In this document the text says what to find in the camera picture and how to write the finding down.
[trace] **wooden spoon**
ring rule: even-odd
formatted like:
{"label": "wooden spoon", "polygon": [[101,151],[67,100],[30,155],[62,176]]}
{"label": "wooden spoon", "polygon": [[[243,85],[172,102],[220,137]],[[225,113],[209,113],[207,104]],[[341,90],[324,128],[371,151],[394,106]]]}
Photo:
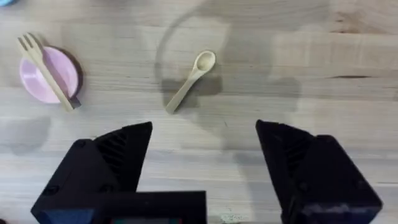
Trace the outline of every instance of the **wooden spoon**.
{"label": "wooden spoon", "polygon": [[182,85],[180,90],[173,96],[172,100],[170,100],[166,106],[166,111],[169,114],[174,114],[174,111],[184,99],[185,95],[188,93],[188,90],[191,89],[192,85],[200,77],[208,73],[214,67],[215,63],[216,55],[209,50],[205,50],[198,55],[195,63],[193,64],[193,68],[188,80],[184,83],[184,85]]}

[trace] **plate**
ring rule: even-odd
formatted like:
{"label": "plate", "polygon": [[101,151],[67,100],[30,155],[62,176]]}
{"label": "plate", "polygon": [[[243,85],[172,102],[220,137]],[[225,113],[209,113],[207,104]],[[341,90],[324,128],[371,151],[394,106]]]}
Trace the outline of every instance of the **plate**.
{"label": "plate", "polygon": [[[72,61],[53,47],[44,47],[44,60],[62,91],[73,97],[78,89],[78,74]],[[25,89],[34,98],[44,103],[60,102],[39,69],[27,59],[21,60],[19,74]]]}

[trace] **wood grain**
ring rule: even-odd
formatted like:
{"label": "wood grain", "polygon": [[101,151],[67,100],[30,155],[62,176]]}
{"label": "wood grain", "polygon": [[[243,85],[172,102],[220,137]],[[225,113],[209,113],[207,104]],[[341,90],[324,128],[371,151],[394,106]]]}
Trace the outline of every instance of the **wood grain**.
{"label": "wood grain", "polygon": [[[393,0],[20,0],[0,8],[0,217],[29,210],[72,142],[152,121],[139,190],[207,190],[209,223],[280,223],[257,119],[332,134],[398,222],[398,3]],[[33,32],[84,71],[72,113],[19,80]],[[165,104],[202,50],[215,69]]]}

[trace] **table surface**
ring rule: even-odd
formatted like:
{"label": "table surface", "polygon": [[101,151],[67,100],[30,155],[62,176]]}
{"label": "table surface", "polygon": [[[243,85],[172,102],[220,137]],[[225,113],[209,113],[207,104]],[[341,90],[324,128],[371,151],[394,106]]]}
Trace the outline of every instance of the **table surface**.
{"label": "table surface", "polygon": [[[334,135],[398,223],[398,4],[393,0],[19,0],[0,8],[0,217],[30,208],[71,144],[129,124],[154,131],[140,191],[206,190],[209,223],[280,223],[257,119]],[[33,32],[80,63],[72,113],[19,80]],[[196,55],[217,54],[177,114]]]}

